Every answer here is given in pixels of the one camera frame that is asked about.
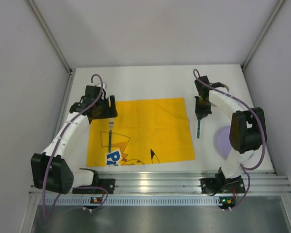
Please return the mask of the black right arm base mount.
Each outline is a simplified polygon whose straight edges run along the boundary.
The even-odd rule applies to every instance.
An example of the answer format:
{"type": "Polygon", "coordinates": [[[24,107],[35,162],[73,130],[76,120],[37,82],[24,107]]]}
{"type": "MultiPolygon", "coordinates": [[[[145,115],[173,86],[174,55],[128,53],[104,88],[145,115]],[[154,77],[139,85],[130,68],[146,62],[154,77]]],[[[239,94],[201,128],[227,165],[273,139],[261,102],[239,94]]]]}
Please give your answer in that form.
{"type": "Polygon", "coordinates": [[[223,182],[218,181],[216,178],[203,178],[200,179],[202,194],[214,196],[216,194],[236,194],[245,193],[244,182],[241,176],[237,178],[227,179],[223,182]]]}

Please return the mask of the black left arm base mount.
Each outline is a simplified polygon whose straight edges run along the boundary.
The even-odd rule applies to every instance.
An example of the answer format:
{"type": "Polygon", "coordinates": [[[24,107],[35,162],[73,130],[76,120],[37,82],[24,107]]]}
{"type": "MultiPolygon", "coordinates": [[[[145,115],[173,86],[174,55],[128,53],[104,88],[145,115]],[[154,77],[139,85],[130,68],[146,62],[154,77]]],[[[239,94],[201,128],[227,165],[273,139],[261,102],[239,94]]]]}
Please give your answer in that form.
{"type": "Polygon", "coordinates": [[[115,179],[98,178],[93,184],[72,189],[73,194],[113,194],[115,179]]]}

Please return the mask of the green handled fork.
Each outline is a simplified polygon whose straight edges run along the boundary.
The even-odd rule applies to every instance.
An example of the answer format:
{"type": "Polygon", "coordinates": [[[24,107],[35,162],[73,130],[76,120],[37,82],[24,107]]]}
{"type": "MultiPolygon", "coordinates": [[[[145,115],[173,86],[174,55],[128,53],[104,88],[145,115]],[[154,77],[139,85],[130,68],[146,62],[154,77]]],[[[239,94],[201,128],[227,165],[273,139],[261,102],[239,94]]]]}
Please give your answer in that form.
{"type": "Polygon", "coordinates": [[[108,153],[112,151],[112,130],[114,126],[114,118],[109,118],[109,141],[108,141],[108,153]]]}

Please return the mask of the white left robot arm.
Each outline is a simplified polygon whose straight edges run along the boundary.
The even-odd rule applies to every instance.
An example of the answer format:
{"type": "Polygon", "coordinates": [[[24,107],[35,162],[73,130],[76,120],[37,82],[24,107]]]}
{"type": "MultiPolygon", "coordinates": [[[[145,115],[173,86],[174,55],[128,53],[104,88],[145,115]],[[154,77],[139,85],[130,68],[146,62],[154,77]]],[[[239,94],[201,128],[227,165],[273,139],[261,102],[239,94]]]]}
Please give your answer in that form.
{"type": "Polygon", "coordinates": [[[81,193],[82,186],[98,186],[98,172],[82,168],[72,154],[79,137],[91,122],[117,117],[115,97],[106,95],[106,84],[88,85],[80,101],[69,109],[67,119],[53,141],[42,153],[31,158],[35,188],[58,194],[81,193]]]}

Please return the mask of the green handled spoon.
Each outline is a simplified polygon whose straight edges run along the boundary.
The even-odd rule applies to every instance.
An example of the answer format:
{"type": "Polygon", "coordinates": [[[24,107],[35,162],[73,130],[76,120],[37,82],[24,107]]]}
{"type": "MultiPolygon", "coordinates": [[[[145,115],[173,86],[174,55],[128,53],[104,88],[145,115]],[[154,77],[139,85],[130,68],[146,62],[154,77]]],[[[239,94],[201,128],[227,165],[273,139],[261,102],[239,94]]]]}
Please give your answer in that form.
{"type": "Polygon", "coordinates": [[[200,126],[201,126],[201,119],[197,119],[197,131],[196,131],[196,136],[197,138],[200,138],[200,126]]]}

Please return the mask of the yellow cartoon print placemat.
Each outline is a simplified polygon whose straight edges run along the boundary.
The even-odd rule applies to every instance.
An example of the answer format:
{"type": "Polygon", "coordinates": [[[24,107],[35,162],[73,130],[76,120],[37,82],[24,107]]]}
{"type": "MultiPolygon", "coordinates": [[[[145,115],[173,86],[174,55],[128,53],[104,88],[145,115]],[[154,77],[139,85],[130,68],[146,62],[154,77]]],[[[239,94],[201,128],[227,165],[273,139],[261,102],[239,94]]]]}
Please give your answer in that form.
{"type": "Polygon", "coordinates": [[[112,151],[108,153],[109,120],[91,122],[87,166],[138,166],[195,159],[183,98],[116,103],[112,151]]]}

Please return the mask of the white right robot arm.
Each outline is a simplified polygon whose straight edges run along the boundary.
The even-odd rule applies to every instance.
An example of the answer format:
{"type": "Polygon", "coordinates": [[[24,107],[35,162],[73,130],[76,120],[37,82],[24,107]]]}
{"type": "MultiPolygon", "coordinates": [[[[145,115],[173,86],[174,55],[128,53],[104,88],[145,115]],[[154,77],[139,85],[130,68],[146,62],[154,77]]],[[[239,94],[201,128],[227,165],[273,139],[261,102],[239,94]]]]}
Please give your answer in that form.
{"type": "Polygon", "coordinates": [[[232,149],[215,174],[215,183],[221,189],[240,183],[245,154],[262,148],[260,159],[264,158],[267,140],[264,111],[260,107],[251,108],[228,92],[219,90],[224,85],[220,82],[210,83],[207,76],[195,76],[194,84],[198,91],[195,97],[198,132],[200,121],[212,114],[213,105],[231,120],[229,142],[232,149]]]}

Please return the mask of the beige paper cup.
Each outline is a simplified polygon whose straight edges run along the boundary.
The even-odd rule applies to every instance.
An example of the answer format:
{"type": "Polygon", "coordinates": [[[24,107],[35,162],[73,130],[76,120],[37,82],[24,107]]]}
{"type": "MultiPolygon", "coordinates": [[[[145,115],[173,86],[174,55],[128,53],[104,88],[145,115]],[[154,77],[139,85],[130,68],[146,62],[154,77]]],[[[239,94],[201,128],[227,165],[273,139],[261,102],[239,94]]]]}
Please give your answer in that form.
{"type": "Polygon", "coordinates": [[[224,83],[220,83],[220,85],[217,89],[220,90],[221,92],[223,92],[224,95],[230,94],[229,87],[224,83]]]}

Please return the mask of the lilac plastic plate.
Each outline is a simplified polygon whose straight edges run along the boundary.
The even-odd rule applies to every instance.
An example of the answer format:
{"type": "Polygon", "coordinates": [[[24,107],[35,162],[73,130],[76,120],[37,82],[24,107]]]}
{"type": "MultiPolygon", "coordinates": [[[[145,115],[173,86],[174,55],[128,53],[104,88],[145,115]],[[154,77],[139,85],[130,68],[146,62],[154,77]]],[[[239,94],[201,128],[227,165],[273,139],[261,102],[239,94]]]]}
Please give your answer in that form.
{"type": "Polygon", "coordinates": [[[252,158],[255,154],[253,150],[240,154],[232,147],[229,136],[230,126],[220,128],[214,136],[214,147],[223,159],[227,160],[231,154],[236,158],[239,158],[241,161],[246,161],[247,159],[252,158]]]}

